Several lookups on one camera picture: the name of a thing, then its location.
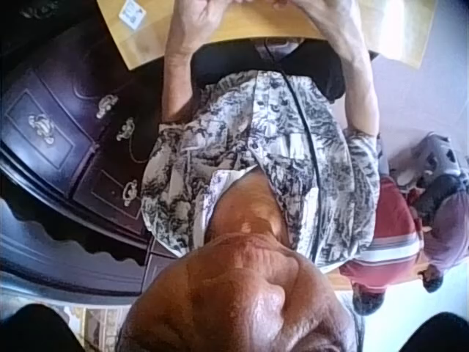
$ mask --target dark hair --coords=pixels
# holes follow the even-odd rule
[[[434,279],[431,279],[431,280],[425,280],[424,278],[422,282],[424,283],[425,290],[428,293],[433,293],[436,290],[438,290],[443,284],[443,275],[439,277],[435,277]]]
[[[370,315],[376,312],[384,302],[384,293],[360,292],[354,294],[353,309],[359,315]]]

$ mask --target white wall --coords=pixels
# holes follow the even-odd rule
[[[452,268],[434,293],[426,292],[421,281],[390,287],[381,308],[365,317],[365,352],[398,351],[423,322],[439,312],[469,320],[468,270],[467,262]],[[351,292],[339,296],[352,299]]]

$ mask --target finger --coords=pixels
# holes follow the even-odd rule
[[[239,2],[238,0],[208,0],[207,10],[211,16],[221,18],[232,2]]]
[[[275,0],[273,2],[273,8],[276,10],[281,10],[288,4],[288,0]]]

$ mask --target man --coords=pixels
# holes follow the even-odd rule
[[[358,5],[292,0],[341,58],[344,134],[308,77],[290,76],[291,91],[277,72],[235,73],[195,100],[191,57],[230,3],[174,3],[142,213],[182,258],[133,305],[119,348],[355,351],[353,319],[314,264],[347,260],[373,236],[379,115]]]
[[[431,231],[424,235],[428,267],[421,271],[427,292],[443,284],[445,272],[468,256],[469,194],[460,177],[442,175],[413,203],[415,212]]]
[[[370,315],[381,307],[388,286],[410,273],[422,246],[420,221],[414,220],[388,176],[386,158],[379,155],[381,186],[373,241],[339,269],[352,282],[353,307],[359,315]]]

